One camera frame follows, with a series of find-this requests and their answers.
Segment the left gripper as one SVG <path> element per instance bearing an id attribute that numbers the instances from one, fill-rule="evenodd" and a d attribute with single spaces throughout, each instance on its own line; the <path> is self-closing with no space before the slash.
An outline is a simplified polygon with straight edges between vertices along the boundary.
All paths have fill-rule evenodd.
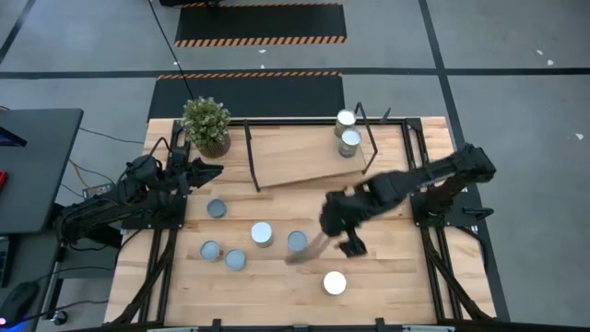
<path id="1" fill-rule="evenodd" d="M 190 192 L 192 187 L 202 187 L 222 174 L 223 170 L 222 165 L 207 164 L 202 160 L 193 160 L 193 163 L 169 161 L 163 172 L 162 188 L 169 192 Z"/>

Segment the corn cartoon labelled can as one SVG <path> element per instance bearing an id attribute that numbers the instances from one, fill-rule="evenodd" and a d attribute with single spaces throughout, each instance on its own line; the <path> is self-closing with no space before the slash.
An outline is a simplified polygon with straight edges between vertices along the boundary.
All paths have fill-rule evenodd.
<path id="1" fill-rule="evenodd" d="M 302 231 L 292 231 L 288 236 L 288 249 L 291 252 L 301 252 L 308 245 L 307 236 Z"/>

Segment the blue yellow labelled can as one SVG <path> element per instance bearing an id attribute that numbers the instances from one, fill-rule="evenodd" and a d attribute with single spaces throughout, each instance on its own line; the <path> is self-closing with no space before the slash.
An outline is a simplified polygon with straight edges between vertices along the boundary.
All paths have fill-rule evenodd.
<path id="1" fill-rule="evenodd" d="M 328 295 L 341 295 L 347 288 L 347 279 L 339 271 L 330 271 L 322 279 L 322 288 Z"/>

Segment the teal tuna fish can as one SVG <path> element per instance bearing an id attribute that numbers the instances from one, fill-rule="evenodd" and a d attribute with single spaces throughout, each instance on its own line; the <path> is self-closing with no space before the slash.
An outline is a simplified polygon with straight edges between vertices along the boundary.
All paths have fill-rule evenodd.
<path id="1" fill-rule="evenodd" d="M 227 206 L 221 199 L 214 198 L 207 203 L 206 211 L 211 218 L 221 219 L 227 214 Z"/>

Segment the peaches labelled can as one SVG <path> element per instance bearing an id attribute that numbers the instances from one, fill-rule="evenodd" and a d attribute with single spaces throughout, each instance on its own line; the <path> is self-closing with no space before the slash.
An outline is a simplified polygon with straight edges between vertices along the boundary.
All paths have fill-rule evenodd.
<path id="1" fill-rule="evenodd" d="M 273 243 L 273 229 L 267 222 L 257 222 L 251 228 L 251 238 L 253 242 L 262 248 L 266 248 Z"/>

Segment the grey-lidded tin can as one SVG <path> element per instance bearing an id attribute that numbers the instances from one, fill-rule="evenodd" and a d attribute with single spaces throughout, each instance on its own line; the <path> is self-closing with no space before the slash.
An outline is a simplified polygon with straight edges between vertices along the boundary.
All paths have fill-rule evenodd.
<path id="1" fill-rule="evenodd" d="M 204 242 L 199 249 L 199 254 L 208 262 L 217 262 L 223 256 L 220 245 L 215 241 Z"/>

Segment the green dotted peas can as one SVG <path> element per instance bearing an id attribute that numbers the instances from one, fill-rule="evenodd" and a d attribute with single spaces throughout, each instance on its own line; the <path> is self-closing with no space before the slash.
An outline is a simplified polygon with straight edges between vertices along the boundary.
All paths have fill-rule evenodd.
<path id="1" fill-rule="evenodd" d="M 240 271 L 246 266 L 246 255 L 242 250 L 232 249 L 226 253 L 224 261 L 229 270 Z"/>

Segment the pears labelled can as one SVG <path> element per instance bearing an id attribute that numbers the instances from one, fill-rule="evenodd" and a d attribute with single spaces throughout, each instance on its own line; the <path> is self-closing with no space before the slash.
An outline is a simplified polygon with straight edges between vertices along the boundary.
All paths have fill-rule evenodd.
<path id="1" fill-rule="evenodd" d="M 347 129 L 342 132 L 338 144 L 338 152 L 344 158 L 355 156 L 361 143 L 361 133 L 355 129 Z"/>

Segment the beige labelled tin can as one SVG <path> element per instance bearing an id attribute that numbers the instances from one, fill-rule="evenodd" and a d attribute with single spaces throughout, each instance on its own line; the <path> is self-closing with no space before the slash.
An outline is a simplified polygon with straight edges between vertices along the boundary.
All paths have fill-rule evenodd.
<path id="1" fill-rule="evenodd" d="M 356 114 L 353 111 L 342 109 L 336 115 L 334 132 L 336 137 L 341 138 L 342 134 L 353 128 L 356 123 Z"/>

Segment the green plant in ribbed pot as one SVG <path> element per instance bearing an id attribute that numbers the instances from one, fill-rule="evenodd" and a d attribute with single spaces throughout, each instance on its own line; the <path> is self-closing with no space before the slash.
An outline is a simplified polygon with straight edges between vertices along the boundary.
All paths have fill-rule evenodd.
<path id="1" fill-rule="evenodd" d="M 212 97 L 188 100 L 182 123 L 186 138 L 202 156 L 216 159 L 230 150 L 230 112 L 222 102 Z"/>

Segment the black hazard-striped floor mat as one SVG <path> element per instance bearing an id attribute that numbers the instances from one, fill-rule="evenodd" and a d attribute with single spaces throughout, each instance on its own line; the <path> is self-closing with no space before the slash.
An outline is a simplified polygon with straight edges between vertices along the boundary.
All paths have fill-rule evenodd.
<path id="1" fill-rule="evenodd" d="M 347 40 L 339 3 L 231 4 L 182 7 L 174 45 L 180 48 L 336 44 Z"/>
<path id="2" fill-rule="evenodd" d="M 240 71 L 157 78 L 147 118 L 181 118 L 191 97 L 211 98 L 233 117 L 330 117 L 345 108 L 337 71 Z"/>

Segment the black power adapter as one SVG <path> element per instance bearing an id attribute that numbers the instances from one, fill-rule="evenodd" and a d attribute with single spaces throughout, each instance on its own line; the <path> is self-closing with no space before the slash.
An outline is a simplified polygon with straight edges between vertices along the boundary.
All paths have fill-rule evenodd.
<path id="1" fill-rule="evenodd" d="M 88 188 L 84 188 L 82 191 L 82 196 L 85 201 L 91 199 L 94 196 L 100 196 L 106 194 L 107 192 L 113 189 L 112 184 L 102 184 L 98 186 L 91 186 Z"/>

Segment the dark grey desk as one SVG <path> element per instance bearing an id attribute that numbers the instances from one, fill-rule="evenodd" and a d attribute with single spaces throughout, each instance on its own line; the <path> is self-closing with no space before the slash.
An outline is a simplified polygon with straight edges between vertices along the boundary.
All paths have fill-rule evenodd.
<path id="1" fill-rule="evenodd" d="M 0 234 L 42 231 L 50 220 L 84 112 L 77 108 L 0 111 L 0 127 L 27 141 L 0 146 Z"/>

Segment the dark tablet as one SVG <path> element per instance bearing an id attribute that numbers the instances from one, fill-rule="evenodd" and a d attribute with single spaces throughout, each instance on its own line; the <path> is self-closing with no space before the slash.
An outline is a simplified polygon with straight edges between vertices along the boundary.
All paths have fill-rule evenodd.
<path id="1" fill-rule="evenodd" d="M 0 126 L 0 147 L 24 148 L 28 141 Z"/>

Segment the black computer mouse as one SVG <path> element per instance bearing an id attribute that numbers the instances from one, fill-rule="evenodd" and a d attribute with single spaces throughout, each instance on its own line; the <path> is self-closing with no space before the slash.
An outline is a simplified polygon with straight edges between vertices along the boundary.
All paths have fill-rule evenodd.
<path id="1" fill-rule="evenodd" d="M 4 327 L 16 324 L 29 310 L 38 291 L 38 284 L 28 281 L 18 284 L 9 292 L 0 305 L 0 326 Z"/>

